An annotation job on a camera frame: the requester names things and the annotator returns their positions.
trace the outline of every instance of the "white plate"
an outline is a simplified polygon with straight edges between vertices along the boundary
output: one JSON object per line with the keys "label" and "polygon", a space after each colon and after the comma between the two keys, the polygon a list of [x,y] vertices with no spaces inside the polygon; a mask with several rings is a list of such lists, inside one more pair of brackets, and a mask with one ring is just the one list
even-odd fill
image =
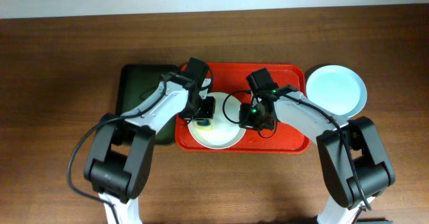
{"label": "white plate", "polygon": [[[197,128],[195,121],[188,125],[188,129],[192,137],[202,146],[221,150],[229,148],[236,144],[244,136],[246,129],[242,129],[238,124],[231,123],[225,118],[222,112],[222,105],[225,98],[228,96],[226,93],[209,93],[207,95],[214,97],[216,103],[214,107],[214,115],[212,120],[212,129],[209,131]],[[234,96],[228,98],[225,105],[225,112],[227,116],[233,120],[239,120],[240,101]]]}
{"label": "white plate", "polygon": [[322,108],[345,117],[358,114],[367,102],[362,79],[344,66],[323,66],[307,80],[307,97]]}

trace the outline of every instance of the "red tray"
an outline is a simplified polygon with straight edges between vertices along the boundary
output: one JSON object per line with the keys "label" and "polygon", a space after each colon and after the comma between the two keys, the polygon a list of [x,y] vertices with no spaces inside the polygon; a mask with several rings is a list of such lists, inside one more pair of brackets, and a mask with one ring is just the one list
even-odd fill
{"label": "red tray", "polygon": [[[292,64],[252,64],[252,63],[208,63],[214,74],[212,92],[232,93],[237,90],[249,89],[246,76],[260,68],[267,68],[279,86],[293,85],[305,94],[305,78],[300,68]],[[238,93],[235,97],[242,103],[250,102],[250,95]],[[234,146],[223,150],[212,150],[200,145],[191,135],[188,126],[180,118],[176,118],[175,140],[184,150],[194,152],[257,152],[299,154],[310,145],[310,140],[302,133],[279,123],[277,133],[269,138],[259,137],[256,131],[247,130],[243,138]],[[262,131],[269,136],[271,131]]]}

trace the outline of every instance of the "black tray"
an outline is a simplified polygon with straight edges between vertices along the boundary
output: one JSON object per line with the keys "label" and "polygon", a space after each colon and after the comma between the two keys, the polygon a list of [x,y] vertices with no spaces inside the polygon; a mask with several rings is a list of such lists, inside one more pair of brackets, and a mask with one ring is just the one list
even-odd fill
{"label": "black tray", "polygon": [[[128,64],[122,68],[116,114],[132,110],[150,96],[160,83],[160,75],[179,72],[174,65]],[[169,145],[174,141],[176,116],[172,117],[156,135],[156,144]]]}

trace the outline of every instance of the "wood grain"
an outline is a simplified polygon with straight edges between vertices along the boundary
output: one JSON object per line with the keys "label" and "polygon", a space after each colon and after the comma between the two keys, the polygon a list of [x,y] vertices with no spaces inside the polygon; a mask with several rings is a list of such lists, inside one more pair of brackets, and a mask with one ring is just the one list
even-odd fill
{"label": "wood grain", "polygon": [[[397,182],[373,212],[429,219],[429,6],[0,20],[0,223],[106,223],[74,194],[66,165],[77,140],[114,109],[126,64],[290,62],[353,69],[362,115],[377,125]],[[90,191],[82,170],[73,177]],[[299,155],[192,153],[157,146],[140,196],[146,223],[256,223],[313,217],[328,197],[314,146]]]}

